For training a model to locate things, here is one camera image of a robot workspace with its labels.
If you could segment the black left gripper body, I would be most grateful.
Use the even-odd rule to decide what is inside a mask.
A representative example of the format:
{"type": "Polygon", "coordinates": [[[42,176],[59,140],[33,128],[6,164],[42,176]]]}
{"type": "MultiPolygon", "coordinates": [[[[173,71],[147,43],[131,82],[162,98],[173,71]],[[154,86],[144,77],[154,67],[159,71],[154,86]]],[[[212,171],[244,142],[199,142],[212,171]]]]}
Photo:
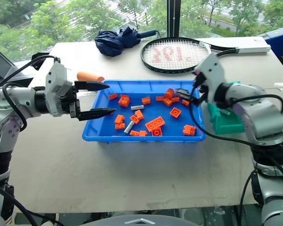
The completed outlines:
{"type": "Polygon", "coordinates": [[[73,85],[68,92],[59,97],[63,114],[69,114],[71,118],[80,117],[80,101],[77,98],[77,88],[73,85]]]}

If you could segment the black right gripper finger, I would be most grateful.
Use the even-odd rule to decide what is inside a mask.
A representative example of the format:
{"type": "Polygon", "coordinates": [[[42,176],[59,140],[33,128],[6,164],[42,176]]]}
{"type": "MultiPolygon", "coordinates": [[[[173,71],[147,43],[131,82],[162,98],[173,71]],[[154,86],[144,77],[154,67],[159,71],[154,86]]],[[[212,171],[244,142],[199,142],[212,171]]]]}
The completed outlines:
{"type": "Polygon", "coordinates": [[[177,88],[177,89],[175,89],[175,92],[176,92],[176,95],[180,96],[180,97],[190,97],[190,96],[192,96],[192,94],[188,90],[183,89],[183,88],[177,88]]]}
{"type": "Polygon", "coordinates": [[[186,95],[186,94],[178,94],[179,97],[183,98],[184,100],[193,103],[194,105],[198,105],[199,104],[199,99],[190,95],[186,95]]]}

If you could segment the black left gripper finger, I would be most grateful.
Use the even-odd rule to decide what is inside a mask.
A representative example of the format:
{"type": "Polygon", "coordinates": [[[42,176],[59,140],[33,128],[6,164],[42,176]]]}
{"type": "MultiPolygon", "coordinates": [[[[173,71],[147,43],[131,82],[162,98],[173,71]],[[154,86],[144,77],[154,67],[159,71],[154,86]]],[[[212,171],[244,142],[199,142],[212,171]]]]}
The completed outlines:
{"type": "Polygon", "coordinates": [[[109,85],[99,81],[75,81],[76,90],[99,91],[108,89],[109,85]]]}
{"type": "Polygon", "coordinates": [[[116,111],[116,108],[93,108],[89,111],[81,111],[77,103],[69,104],[69,114],[71,118],[77,118],[79,121],[94,120],[105,117],[116,111]]]}

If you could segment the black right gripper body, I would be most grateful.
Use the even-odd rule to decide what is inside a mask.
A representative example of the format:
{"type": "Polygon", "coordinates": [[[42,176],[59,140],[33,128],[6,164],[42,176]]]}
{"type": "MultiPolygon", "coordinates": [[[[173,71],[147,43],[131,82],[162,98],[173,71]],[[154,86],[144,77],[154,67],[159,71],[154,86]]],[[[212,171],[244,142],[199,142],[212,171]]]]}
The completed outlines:
{"type": "Polygon", "coordinates": [[[193,85],[193,90],[195,90],[196,88],[199,89],[199,92],[202,94],[200,98],[193,98],[193,104],[194,105],[200,105],[203,102],[208,100],[208,86],[205,85],[206,78],[203,74],[199,74],[196,76],[194,85],[193,85]]]}

